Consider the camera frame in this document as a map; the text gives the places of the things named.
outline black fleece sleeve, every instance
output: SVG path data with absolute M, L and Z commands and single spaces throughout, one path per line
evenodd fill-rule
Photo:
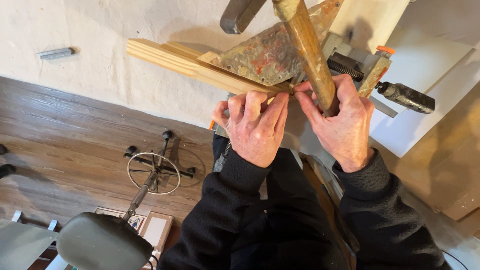
M 332 169 L 345 187 L 340 214 L 360 245 L 357 269 L 451 269 L 418 213 L 400 199 L 400 180 L 378 150 L 358 172 L 343 172 L 338 162 Z
M 258 190 L 270 172 L 234 151 L 220 173 L 205 177 L 202 199 L 183 221 L 178 242 L 160 259 L 160 269 L 229 269 L 246 208 L 260 200 Z

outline person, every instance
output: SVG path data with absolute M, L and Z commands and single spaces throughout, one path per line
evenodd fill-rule
M 418 213 L 401 201 L 399 179 L 368 147 L 374 105 L 357 95 L 349 75 L 333 80 L 340 100 L 335 117 L 322 115 L 306 93 L 308 82 L 293 91 L 336 159 L 332 170 L 345 188 L 339 212 L 360 245 L 357 269 L 451 269 Z M 348 269 L 317 191 L 291 151 L 279 148 L 288 99 L 278 93 L 267 105 L 265 93 L 250 91 L 217 104 L 212 118 L 227 131 L 233 151 L 220 173 L 205 178 L 202 198 L 161 257 L 161 270 Z M 226 144 L 214 138 L 215 159 Z M 268 199 L 260 200 L 264 179 Z

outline wooden floor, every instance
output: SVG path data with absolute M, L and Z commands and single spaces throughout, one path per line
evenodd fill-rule
M 172 194 L 148 194 L 137 213 L 173 215 L 178 225 L 200 199 L 211 171 L 211 131 L 0 77 L 0 144 L 10 151 L 0 156 L 0 165 L 18 168 L 0 180 L 0 218 L 21 210 L 32 222 L 56 219 L 63 225 L 97 206 L 126 210 L 138 189 L 126 173 L 125 149 L 157 152 L 167 129 L 178 138 L 169 142 L 166 156 L 184 171 L 196 167 L 196 176 L 182 178 Z M 170 177 L 162 186 L 175 184 Z

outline hammer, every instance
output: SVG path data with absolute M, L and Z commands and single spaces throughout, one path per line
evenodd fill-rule
M 220 20 L 227 34 L 241 34 L 266 0 L 230 0 Z M 303 69 L 318 98 L 318 106 L 325 117 L 338 115 L 340 102 L 326 63 L 322 47 L 304 0 L 272 0 L 275 14 L 285 25 L 290 40 L 297 49 Z M 336 3 L 339 7 L 342 0 Z

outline hammer head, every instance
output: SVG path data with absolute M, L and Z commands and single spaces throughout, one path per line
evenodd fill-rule
M 241 34 L 266 0 L 230 0 L 220 19 L 220 27 L 227 34 Z

